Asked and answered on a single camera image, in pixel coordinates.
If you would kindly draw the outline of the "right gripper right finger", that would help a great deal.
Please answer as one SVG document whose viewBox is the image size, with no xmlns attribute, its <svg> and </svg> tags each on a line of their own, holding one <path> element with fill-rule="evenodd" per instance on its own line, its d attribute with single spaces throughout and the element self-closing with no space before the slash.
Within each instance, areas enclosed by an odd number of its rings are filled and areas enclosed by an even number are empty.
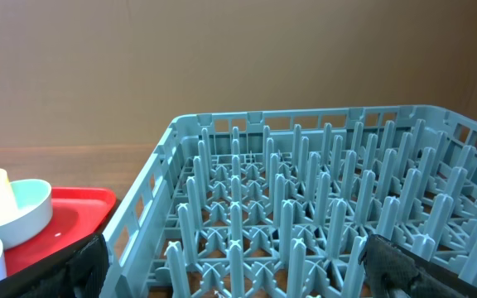
<svg viewBox="0 0 477 298">
<path fill-rule="evenodd" d="M 359 254 L 374 298 L 477 298 L 477 287 L 387 238 L 372 234 Z"/>
</svg>

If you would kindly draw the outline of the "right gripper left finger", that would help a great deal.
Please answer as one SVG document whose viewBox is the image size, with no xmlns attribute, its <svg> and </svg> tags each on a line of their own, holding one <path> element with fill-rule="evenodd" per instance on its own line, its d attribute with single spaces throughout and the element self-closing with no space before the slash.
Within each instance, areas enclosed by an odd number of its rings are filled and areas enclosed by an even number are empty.
<svg viewBox="0 0 477 298">
<path fill-rule="evenodd" d="M 93 233 L 0 281 L 0 298 L 98 298 L 109 268 L 107 243 Z"/>
</svg>

